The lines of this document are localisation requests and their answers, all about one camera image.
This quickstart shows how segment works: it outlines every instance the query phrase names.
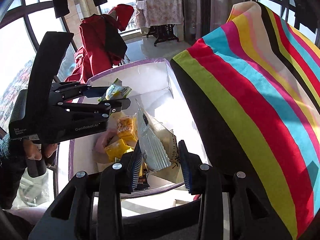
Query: colorful striped towel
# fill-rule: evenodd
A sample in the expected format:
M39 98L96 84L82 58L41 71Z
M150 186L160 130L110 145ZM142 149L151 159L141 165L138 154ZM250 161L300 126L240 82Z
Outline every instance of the colorful striped towel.
M234 134L293 239L320 207L319 56L270 9L244 2L173 58Z

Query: metal bolt head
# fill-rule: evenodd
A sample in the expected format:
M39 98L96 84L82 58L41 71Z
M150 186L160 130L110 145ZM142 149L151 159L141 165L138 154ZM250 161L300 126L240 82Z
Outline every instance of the metal bolt head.
M85 172L84 171L78 171L77 174L76 174L77 178L82 178L84 176L85 176Z
M122 164L121 163L115 163L115 164L112 165L112 168L114 170L119 170L119 169L122 168Z
M207 171L210 168L210 166L206 163L203 163L200 165L200 169L203 171Z
M243 171L238 171L237 172L237 177L241 178L241 179L244 179L245 178L245 173Z

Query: floor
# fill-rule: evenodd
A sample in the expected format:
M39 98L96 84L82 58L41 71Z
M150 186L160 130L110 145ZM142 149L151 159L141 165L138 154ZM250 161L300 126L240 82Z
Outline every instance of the floor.
M155 47L153 45L155 40L156 38L153 36L126 40L125 43L128 46L126 55L129 57L130 62L158 57L165 57L170 61L172 57L190 47L185 41L165 41L158 43Z

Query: red jacket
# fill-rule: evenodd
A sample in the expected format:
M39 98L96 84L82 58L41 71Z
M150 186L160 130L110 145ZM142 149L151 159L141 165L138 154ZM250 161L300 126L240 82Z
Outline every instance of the red jacket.
M127 46L118 29L126 29L134 10L130 5L119 4L109 13L113 11L117 20L108 14L94 14L82 20L79 26L82 46L75 53L76 68L65 81L86 83L124 58Z

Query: tablecloth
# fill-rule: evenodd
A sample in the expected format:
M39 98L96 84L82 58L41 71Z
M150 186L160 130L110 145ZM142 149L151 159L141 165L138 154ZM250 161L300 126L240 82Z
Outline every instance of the tablecloth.
M182 24L181 0L144 0L136 4L138 28L165 24Z

